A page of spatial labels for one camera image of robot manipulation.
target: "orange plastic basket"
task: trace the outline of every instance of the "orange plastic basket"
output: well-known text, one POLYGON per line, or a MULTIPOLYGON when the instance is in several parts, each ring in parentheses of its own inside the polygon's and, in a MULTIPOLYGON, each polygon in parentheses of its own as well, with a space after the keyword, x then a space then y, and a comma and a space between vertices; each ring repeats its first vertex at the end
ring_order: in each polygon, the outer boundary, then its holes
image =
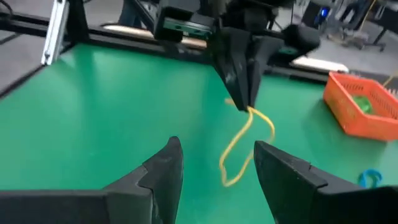
POLYGON ((383 141, 398 139, 398 100, 378 82, 330 72, 323 99, 346 134, 383 141), (376 115, 363 113, 353 95, 366 96, 376 115))

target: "blue light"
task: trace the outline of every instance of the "blue light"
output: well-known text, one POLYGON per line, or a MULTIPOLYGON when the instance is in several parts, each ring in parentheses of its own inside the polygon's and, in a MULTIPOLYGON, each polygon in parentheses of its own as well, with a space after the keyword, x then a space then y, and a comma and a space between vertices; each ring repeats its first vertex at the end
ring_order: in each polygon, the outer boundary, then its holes
POLYGON ((322 9, 321 10, 321 16, 326 17, 328 15, 328 10, 327 9, 322 9))

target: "green tabletop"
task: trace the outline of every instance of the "green tabletop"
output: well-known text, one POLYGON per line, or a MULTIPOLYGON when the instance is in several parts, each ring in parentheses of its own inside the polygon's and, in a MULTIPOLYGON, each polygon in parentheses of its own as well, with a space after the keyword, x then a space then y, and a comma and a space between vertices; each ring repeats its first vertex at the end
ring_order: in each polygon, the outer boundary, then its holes
MULTIPOLYGON (((351 182, 375 168, 397 184, 398 144, 346 136, 323 88, 262 78, 256 108, 275 124, 273 145, 351 182)), ((177 223, 272 223, 253 163, 221 184, 218 159, 247 120, 227 97, 210 66, 78 45, 0 101, 0 189, 100 189, 178 136, 177 223)), ((227 158, 230 177, 269 133, 255 118, 227 158)))

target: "blue cable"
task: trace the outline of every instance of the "blue cable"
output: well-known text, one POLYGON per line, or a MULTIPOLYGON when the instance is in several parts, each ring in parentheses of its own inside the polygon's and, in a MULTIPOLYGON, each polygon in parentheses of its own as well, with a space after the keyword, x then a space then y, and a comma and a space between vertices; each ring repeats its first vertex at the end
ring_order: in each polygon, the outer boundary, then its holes
POLYGON ((379 171, 375 169, 367 169, 361 175, 359 175, 359 185, 364 188, 368 188, 368 184, 366 183, 366 176, 372 177, 375 180, 370 188, 378 187, 381 180, 383 179, 383 176, 379 171))

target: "yellow rope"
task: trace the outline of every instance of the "yellow rope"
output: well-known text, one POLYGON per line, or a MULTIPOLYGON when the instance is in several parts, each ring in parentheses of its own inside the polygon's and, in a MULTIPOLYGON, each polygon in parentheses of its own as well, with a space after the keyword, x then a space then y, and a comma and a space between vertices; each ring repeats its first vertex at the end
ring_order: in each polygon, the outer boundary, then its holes
MULTIPOLYGON (((226 99, 225 103, 234 105, 233 101, 231 99, 226 99)), ((243 163, 243 166, 239 173, 237 174, 236 177, 234 177, 232 180, 227 180, 227 173, 226 169, 224 167, 224 161, 228 154, 231 152, 232 148, 235 146, 235 144, 241 139, 243 134, 250 128, 252 122, 253 122, 253 113, 258 115, 260 118, 262 118, 265 122, 267 122, 271 128, 271 136, 269 138, 269 143, 271 143, 274 140, 275 137, 275 126, 272 123, 272 121, 264 114, 262 114, 260 111, 248 106, 248 112, 249 112, 249 118, 246 124, 244 124, 243 128, 235 135, 235 137, 231 140, 231 142, 228 144, 228 147, 225 149, 225 151, 222 153, 220 157, 220 163, 219 167, 221 170, 221 181, 225 187, 230 187, 233 184, 235 184, 244 174, 244 171, 246 170, 246 167, 249 165, 250 160, 253 159, 254 154, 253 150, 249 153, 247 156, 246 160, 243 163)))

